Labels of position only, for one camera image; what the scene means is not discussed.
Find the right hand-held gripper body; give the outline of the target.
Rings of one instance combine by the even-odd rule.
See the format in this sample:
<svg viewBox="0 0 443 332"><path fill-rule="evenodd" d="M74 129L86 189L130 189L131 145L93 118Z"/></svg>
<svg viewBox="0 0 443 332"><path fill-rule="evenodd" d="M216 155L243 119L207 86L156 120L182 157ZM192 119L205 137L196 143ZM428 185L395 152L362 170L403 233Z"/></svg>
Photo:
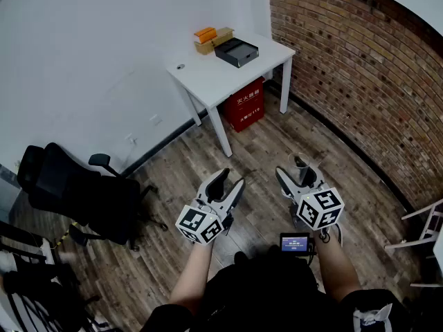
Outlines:
<svg viewBox="0 0 443 332"><path fill-rule="evenodd" d="M337 224L345 207L337 189L327 183L307 188L304 193L297 192L291 200L290 213L295 227L304 224L313 231Z"/></svg>

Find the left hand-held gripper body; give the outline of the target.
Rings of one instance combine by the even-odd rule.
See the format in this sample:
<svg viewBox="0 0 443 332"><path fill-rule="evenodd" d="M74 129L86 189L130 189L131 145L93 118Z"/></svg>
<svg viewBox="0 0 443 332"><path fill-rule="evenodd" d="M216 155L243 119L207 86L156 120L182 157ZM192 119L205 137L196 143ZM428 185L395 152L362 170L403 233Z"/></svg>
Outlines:
<svg viewBox="0 0 443 332"><path fill-rule="evenodd" d="M233 223L231 211L228 216L222 216L221 204L221 201L207 203L196 197L191 205L183 207L175 226L186 239L208 245Z"/></svg>

